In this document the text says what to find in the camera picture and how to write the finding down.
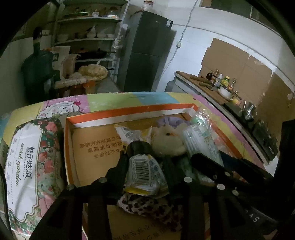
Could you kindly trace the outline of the leopard print cloth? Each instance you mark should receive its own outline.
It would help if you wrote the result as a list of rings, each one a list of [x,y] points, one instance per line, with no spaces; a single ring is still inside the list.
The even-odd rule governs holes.
[[[158,198],[125,192],[117,201],[117,206],[130,214],[147,217],[173,232],[182,229],[181,206],[174,205],[168,196]]]

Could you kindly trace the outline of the small green floral tissue pack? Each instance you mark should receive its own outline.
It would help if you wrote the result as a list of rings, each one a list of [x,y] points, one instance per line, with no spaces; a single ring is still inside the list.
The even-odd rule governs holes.
[[[181,137],[190,157],[201,153],[221,166],[224,166],[220,152],[206,127],[192,124],[182,131]]]

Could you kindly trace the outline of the beige plush bear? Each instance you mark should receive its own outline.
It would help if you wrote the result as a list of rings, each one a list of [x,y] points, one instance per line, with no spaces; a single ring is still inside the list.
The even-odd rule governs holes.
[[[175,157],[186,151],[181,135],[191,123],[180,117],[166,116],[157,120],[157,127],[152,128],[150,145],[160,157]]]

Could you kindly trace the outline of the green item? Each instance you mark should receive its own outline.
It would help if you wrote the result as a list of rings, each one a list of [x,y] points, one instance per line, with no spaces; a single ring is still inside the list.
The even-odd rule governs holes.
[[[207,130],[211,130],[211,111],[200,107],[195,114],[192,116],[190,123],[197,124],[198,126],[203,126]]]

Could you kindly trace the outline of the large floral tissue pack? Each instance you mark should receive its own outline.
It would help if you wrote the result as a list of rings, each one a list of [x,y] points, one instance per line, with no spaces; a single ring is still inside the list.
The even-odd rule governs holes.
[[[16,127],[4,169],[8,216],[14,232],[31,236],[63,191],[62,143],[62,124],[55,117]]]

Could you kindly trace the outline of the kitchen counter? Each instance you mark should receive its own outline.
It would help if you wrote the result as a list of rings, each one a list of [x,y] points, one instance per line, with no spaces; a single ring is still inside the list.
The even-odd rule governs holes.
[[[256,106],[247,101],[239,104],[232,100],[226,100],[218,93],[218,88],[212,87],[206,78],[199,78],[181,71],[174,73],[174,90],[196,94],[197,100],[202,104],[211,105],[211,112],[218,119],[213,119],[214,123],[224,133],[228,128],[229,134],[226,134],[235,149],[244,156],[245,159],[262,162],[268,165],[277,158],[278,149],[277,140],[269,133],[265,123],[258,119]]]

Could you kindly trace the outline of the orange rimmed cardboard tray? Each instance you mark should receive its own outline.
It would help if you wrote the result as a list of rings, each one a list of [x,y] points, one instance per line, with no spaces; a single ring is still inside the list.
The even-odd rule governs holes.
[[[157,119],[177,116],[190,120],[200,108],[196,104],[145,105],[92,112],[65,120],[64,153],[68,184],[87,186],[116,167],[120,152],[132,155],[152,149],[147,142]],[[183,239],[180,232],[165,230],[147,217],[132,215],[107,205],[112,239]]]

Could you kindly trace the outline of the white bowl on counter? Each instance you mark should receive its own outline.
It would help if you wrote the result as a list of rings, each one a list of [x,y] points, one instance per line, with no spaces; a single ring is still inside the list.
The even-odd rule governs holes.
[[[231,92],[229,92],[227,89],[225,89],[224,87],[218,88],[218,93],[225,98],[226,100],[232,100],[233,95]]]

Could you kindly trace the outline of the yellow dough pile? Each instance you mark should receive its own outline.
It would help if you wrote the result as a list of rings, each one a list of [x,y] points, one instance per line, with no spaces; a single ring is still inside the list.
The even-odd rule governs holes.
[[[98,64],[89,64],[87,66],[81,66],[79,73],[87,80],[100,81],[104,80],[108,75],[108,70]]]

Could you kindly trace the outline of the metal storage shelf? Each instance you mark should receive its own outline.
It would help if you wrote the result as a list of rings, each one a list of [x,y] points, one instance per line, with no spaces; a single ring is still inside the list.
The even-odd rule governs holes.
[[[53,29],[54,46],[70,46],[76,66],[100,64],[117,81],[122,29],[129,1],[61,1]]]

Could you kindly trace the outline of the black refrigerator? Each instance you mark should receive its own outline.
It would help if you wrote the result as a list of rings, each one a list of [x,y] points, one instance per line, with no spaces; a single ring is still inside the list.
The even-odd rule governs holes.
[[[123,92],[150,92],[169,41],[173,21],[141,11],[131,17],[117,75]]]

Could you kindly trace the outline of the glass jar on fridge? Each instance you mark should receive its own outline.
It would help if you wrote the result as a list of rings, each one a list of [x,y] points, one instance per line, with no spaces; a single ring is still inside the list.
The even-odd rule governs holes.
[[[142,9],[144,11],[151,11],[152,8],[154,6],[154,2],[153,1],[143,1],[143,7]]]

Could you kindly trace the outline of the cardboard wall sheets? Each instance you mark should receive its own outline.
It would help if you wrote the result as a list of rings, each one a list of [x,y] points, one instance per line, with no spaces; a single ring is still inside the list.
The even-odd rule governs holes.
[[[279,134],[284,121],[294,119],[294,100],[287,98],[291,89],[254,56],[214,38],[201,65],[199,76],[219,70],[230,80],[236,78],[235,90],[243,100],[256,105],[258,117],[273,134]]]

